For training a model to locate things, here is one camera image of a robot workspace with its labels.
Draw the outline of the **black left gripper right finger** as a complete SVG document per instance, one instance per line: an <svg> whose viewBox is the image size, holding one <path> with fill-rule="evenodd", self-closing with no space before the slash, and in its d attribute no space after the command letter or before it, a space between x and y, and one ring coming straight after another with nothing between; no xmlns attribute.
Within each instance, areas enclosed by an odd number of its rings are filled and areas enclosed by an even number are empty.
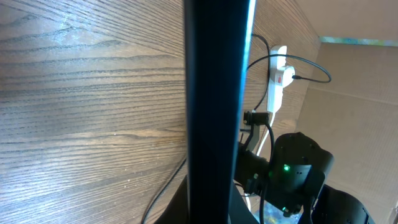
<svg viewBox="0 0 398 224"><path fill-rule="evenodd" d="M253 214L248 210L234 183L232 183L229 219L230 224L259 224Z"/></svg>

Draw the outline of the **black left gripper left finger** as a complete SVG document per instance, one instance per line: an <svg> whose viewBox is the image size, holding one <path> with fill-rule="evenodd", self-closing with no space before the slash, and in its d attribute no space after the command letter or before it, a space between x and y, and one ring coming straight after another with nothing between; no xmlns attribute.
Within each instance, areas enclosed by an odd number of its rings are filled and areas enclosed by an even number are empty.
<svg viewBox="0 0 398 224"><path fill-rule="evenodd" d="M187 177L182 180L176 193L172 197L155 224L187 224L188 223L188 190Z"/></svg>

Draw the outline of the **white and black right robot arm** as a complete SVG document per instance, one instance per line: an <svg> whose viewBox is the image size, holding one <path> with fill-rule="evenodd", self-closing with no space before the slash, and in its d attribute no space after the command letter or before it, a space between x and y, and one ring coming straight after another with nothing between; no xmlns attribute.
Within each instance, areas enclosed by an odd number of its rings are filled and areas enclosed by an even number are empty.
<svg viewBox="0 0 398 224"><path fill-rule="evenodd" d="M333 162L313 139L288 133L277 138L269 161L239 144L234 180L284 216L300 213L300 223L373 223L357 198L326 184Z"/></svg>

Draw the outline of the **Galaxy S24 smartphone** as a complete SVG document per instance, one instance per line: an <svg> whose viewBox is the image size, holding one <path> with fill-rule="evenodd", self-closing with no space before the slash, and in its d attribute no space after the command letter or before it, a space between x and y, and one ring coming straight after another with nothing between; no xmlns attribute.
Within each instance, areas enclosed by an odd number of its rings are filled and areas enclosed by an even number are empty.
<svg viewBox="0 0 398 224"><path fill-rule="evenodd" d="M188 220L226 223L254 0L186 0Z"/></svg>

